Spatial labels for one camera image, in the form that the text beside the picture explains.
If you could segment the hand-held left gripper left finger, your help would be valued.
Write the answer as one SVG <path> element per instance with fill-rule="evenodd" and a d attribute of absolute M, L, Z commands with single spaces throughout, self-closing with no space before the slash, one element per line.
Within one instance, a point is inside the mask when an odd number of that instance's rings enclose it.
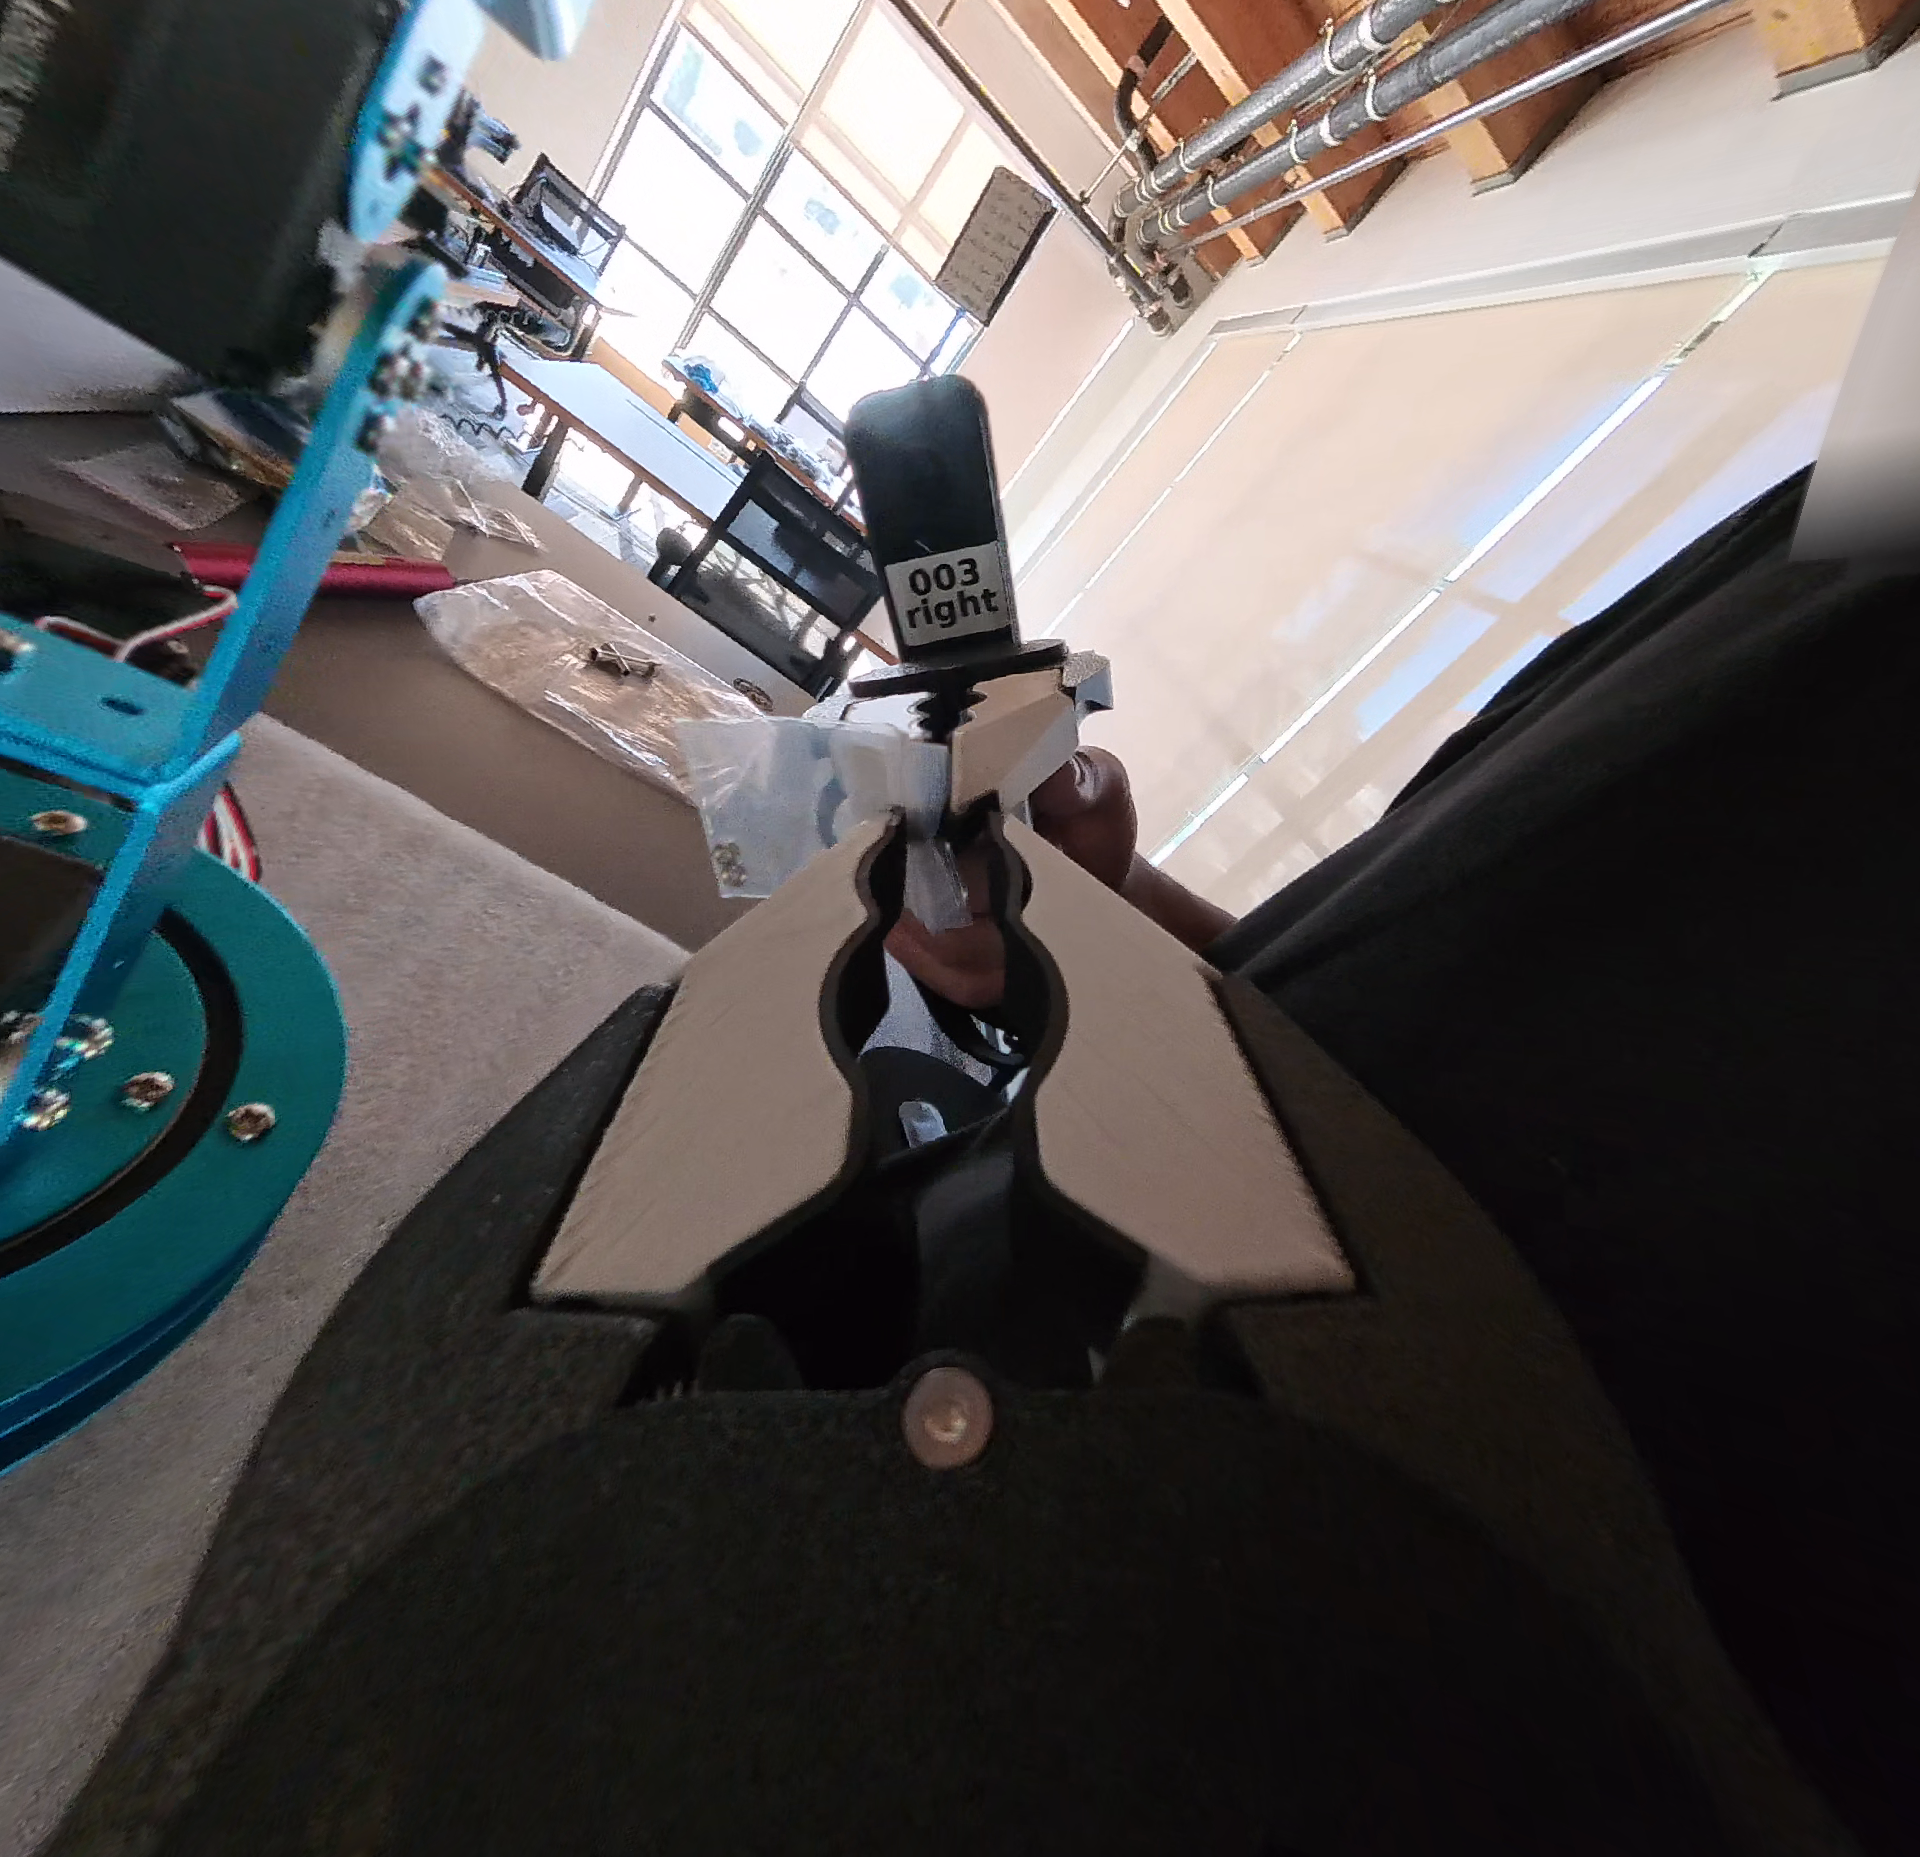
<path fill-rule="evenodd" d="M 872 1144 L 857 1058 L 891 1002 L 901 875 L 900 815 L 857 822 L 686 965 L 537 1303 L 695 1311 L 854 1180 Z"/>

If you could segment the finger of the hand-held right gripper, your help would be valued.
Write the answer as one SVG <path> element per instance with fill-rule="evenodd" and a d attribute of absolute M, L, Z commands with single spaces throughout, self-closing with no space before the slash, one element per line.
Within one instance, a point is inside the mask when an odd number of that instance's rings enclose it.
<path fill-rule="evenodd" d="M 941 818 L 941 746 L 896 723 L 832 726 L 834 820 Z"/>
<path fill-rule="evenodd" d="M 1079 746 L 1069 693 L 973 693 L 952 733 L 952 820 L 986 799 L 1026 803 Z"/>

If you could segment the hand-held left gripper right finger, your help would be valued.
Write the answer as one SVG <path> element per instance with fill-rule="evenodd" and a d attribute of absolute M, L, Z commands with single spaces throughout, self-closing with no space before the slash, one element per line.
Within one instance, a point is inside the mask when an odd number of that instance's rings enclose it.
<path fill-rule="evenodd" d="M 1004 1020 L 1041 1188 L 1194 1293 L 1352 1293 L 1208 965 L 1017 818 L 994 818 Z"/>

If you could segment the small clear screw bag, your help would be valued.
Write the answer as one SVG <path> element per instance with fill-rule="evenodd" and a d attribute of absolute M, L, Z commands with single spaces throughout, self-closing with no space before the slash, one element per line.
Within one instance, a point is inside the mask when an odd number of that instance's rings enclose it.
<path fill-rule="evenodd" d="M 696 720 L 681 726 L 686 776 L 707 838 L 707 859 L 726 901 L 760 903 L 808 862 L 872 820 L 834 820 L 837 803 L 832 726 L 855 723 L 843 708 L 827 716 Z M 948 814 L 950 760 L 941 748 L 941 818 L 900 820 L 907 841 L 903 904 L 931 932 L 965 920 L 955 852 L 940 841 Z"/>

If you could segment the blue toy robot arm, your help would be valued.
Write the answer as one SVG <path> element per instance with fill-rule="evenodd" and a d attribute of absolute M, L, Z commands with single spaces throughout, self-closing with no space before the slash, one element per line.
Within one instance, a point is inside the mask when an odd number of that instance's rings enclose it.
<path fill-rule="evenodd" d="M 566 58 L 595 0 L 4 0 L 4 267 L 203 379 L 316 389 L 191 684 L 4 608 L 3 1455 L 171 1356 L 321 1151 L 327 965 L 201 850 L 427 379 L 444 267 L 378 255 L 489 24 Z"/>

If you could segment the background desk with equipment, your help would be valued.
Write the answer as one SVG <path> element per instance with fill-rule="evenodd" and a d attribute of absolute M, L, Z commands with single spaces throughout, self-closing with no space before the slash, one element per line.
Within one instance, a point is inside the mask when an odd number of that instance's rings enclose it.
<path fill-rule="evenodd" d="M 670 389 L 601 345 L 604 321 L 627 314 L 604 296 L 624 231 L 545 157 L 515 192 L 497 191 L 467 166 L 469 154 L 509 162 L 515 151 L 517 137 L 467 88 L 453 101 L 434 171 L 423 184 L 443 199 L 446 213 L 474 223 L 469 269 L 492 266 L 517 293 L 520 309 L 492 307 L 481 362 L 500 377 L 507 367 L 496 353 L 511 334 L 533 356 L 601 367 L 666 422 L 691 420 L 695 441 L 710 442 L 726 461 L 776 462 L 816 500 L 836 506 L 800 448 L 786 448 L 748 418 L 728 415 L 719 392 L 686 379 Z"/>

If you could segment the person's right hand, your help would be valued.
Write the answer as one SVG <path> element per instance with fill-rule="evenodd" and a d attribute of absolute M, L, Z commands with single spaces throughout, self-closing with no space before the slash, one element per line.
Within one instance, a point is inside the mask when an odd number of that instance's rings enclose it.
<path fill-rule="evenodd" d="M 1046 842 L 1107 890 L 1120 893 L 1139 864 L 1141 820 L 1125 765 L 1089 748 L 1043 780 L 1027 801 L 1027 822 Z M 903 911 L 886 954 L 925 995 L 986 1014 L 998 1006 L 1005 954 L 992 903 L 994 855 L 986 838 L 956 853 L 965 920 L 934 934 Z"/>

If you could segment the white foam sheet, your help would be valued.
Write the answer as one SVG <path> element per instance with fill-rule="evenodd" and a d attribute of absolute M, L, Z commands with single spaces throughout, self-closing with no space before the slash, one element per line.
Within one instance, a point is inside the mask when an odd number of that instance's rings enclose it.
<path fill-rule="evenodd" d="M 637 988 L 667 937 L 258 716 L 267 890 L 349 1028 L 346 1101 L 203 1326 L 3 1484 L 3 1851 L 36 1853 L 153 1673 L 294 1368 L 397 1222 Z"/>

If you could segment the large window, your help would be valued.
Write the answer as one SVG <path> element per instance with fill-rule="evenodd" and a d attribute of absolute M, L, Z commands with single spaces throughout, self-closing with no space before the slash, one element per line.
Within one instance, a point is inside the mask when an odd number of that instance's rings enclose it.
<path fill-rule="evenodd" d="M 984 185 L 1057 206 L 990 325 L 933 286 Z M 1017 478 L 1120 339 L 1089 237 L 900 0 L 682 0 L 601 194 L 624 225 L 613 347 L 780 430 L 844 487 L 855 401 L 965 374 Z"/>

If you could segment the clear plastic bag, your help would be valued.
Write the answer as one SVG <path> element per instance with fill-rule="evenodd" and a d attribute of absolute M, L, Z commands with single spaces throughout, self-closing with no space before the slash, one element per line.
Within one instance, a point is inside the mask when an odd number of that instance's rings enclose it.
<path fill-rule="evenodd" d="M 681 801 L 691 799 L 682 723 L 768 719 L 729 681 L 555 571 L 464 582 L 413 608 L 474 681 Z M 608 642 L 650 655 L 658 673 L 619 680 L 593 671 L 587 647 Z"/>

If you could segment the grey ceiling pipes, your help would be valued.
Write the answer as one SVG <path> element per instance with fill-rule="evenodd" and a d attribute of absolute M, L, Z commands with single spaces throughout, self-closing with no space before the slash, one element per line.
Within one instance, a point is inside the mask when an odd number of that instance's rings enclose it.
<path fill-rule="evenodd" d="M 1107 267 L 1135 321 L 1172 334 L 1222 267 L 1259 261 L 1259 235 L 1312 203 L 1346 235 L 1442 151 L 1475 194 L 1509 189 L 1602 85 L 1742 24 L 1774 95 L 1795 95 L 1884 64 L 1916 33 L 1916 0 L 1349 0 L 1164 151 L 1145 142 L 1150 33 L 1117 94 L 1139 168 L 1107 208 Z"/>

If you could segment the red screwdriver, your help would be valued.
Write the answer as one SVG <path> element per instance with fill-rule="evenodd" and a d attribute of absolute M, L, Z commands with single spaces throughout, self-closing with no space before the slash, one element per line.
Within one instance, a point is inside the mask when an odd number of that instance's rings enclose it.
<path fill-rule="evenodd" d="M 239 591 L 254 571 L 257 548 L 227 542 L 172 545 L 186 573 L 214 588 Z M 322 594 L 400 597 L 407 601 L 453 591 L 457 579 L 444 563 L 372 553 L 337 556 L 318 584 Z"/>

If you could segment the black wall panel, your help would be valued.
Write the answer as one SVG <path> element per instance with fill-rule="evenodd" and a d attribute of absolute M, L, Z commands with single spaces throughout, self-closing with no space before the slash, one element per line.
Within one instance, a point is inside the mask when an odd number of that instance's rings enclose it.
<path fill-rule="evenodd" d="M 998 166 L 933 286 L 982 327 L 990 325 L 1054 216 L 1057 206 L 1048 192 L 1029 185 L 1014 168 Z"/>

